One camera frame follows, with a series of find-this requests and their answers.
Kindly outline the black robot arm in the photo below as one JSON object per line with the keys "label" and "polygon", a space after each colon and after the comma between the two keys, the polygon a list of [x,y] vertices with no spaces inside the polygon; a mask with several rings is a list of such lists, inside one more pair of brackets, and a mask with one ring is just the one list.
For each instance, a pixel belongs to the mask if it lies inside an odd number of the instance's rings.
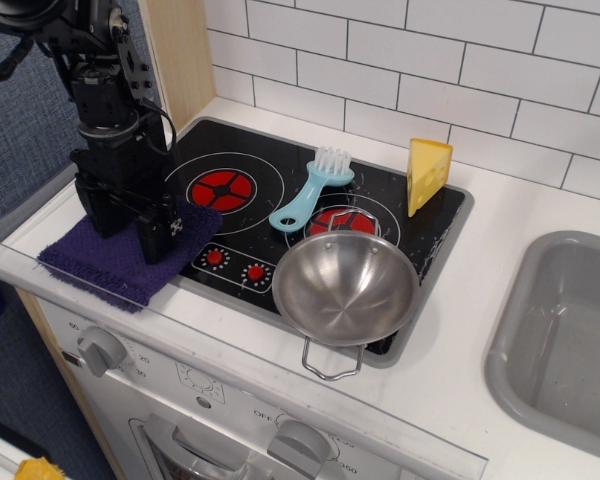
{"label": "black robot arm", "polygon": [[145,261],[159,262],[180,228],[163,178],[175,142],[164,134],[169,116],[146,96],[150,67],[138,55],[128,17],[114,1],[0,1],[0,33],[19,40],[0,62],[0,81],[38,46],[77,108],[87,146],[70,159],[96,232],[108,238],[133,222]]}

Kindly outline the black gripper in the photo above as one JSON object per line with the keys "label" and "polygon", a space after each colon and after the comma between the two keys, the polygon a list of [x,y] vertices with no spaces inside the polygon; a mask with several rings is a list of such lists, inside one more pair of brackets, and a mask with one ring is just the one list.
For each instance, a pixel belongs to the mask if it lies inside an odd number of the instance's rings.
{"label": "black gripper", "polygon": [[87,141],[71,153],[78,197],[95,231],[109,238],[135,219],[142,254],[156,264],[180,232],[175,194],[165,183],[175,150],[165,139],[162,112],[134,112],[120,125],[78,123]]}

